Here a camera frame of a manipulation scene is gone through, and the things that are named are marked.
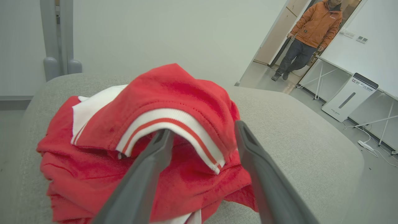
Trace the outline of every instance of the orange jacket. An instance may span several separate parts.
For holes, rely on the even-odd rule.
[[[311,6],[294,26],[291,33],[308,46],[326,48],[336,36],[343,19],[341,4],[330,9],[329,0]]]

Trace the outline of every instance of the gray floor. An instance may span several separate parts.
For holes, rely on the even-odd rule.
[[[369,138],[358,129],[344,130],[342,123],[321,110],[321,101],[314,101],[313,96],[305,90],[294,88],[299,77],[290,75],[287,81],[282,79],[277,82],[272,81],[271,76],[274,71],[258,63],[253,63],[248,71],[241,81],[241,86],[290,94],[334,125],[352,142]],[[9,190],[7,182],[13,175],[7,164],[15,144],[18,143],[16,136],[23,113],[24,110],[0,110],[0,201],[5,198]],[[349,121],[345,121],[345,124],[352,125]],[[398,162],[378,148],[376,143],[369,141],[368,144],[378,149],[390,163],[398,166]],[[395,187],[398,186],[398,168],[387,164],[382,157],[376,158],[371,155],[357,143],[356,145],[365,159],[365,169],[343,224],[398,223],[394,213],[398,202],[398,194],[395,193]],[[3,206],[6,205],[7,203],[0,203],[0,217],[3,216]]]
[[[305,90],[296,89],[295,84],[299,81],[297,76],[290,74],[287,81],[279,79],[275,82],[271,80],[274,73],[274,70],[265,65],[252,63],[240,86],[290,94],[335,126],[355,143],[363,155],[365,169],[343,224],[398,223],[394,212],[398,202],[398,194],[395,193],[395,188],[398,186],[398,168],[389,165],[380,155],[379,158],[375,157],[357,143],[358,140],[369,139],[366,133],[356,128],[344,130],[344,124],[322,111],[321,101],[313,100],[313,95]],[[344,123],[347,126],[353,125],[348,120]],[[374,141],[370,140],[367,144],[377,149],[391,164],[398,166],[398,161],[377,147]]]

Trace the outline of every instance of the gray upholstered surface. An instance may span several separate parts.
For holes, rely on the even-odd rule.
[[[21,124],[21,142],[10,192],[12,223],[51,223],[48,182],[39,171],[37,143],[61,104],[72,95],[91,96],[126,84],[128,76],[72,74],[48,82],[39,91]],[[357,147],[331,124],[293,97],[241,87],[227,89],[241,118],[273,157],[286,177],[323,224],[340,223],[363,170]],[[206,223],[258,223],[258,214],[224,202]]]

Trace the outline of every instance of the red fabric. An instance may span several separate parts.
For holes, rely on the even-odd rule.
[[[227,92],[210,81],[196,80],[177,64],[153,69],[132,81],[98,111],[72,145],[73,109],[70,97],[52,119],[37,148],[40,169],[51,180],[53,221],[90,223],[153,134],[141,138],[131,157],[117,159],[115,148],[129,125],[142,113],[174,108],[191,114],[209,133],[226,161],[218,175],[193,146],[176,136],[170,165],[160,174],[151,222],[172,219],[202,209],[204,222],[223,199],[258,211],[249,174],[240,164],[234,135],[239,112]]]

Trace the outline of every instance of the hand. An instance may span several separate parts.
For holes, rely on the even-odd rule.
[[[294,36],[294,35],[293,35],[292,33],[288,33],[286,37],[287,37],[287,38],[292,38],[293,36]]]

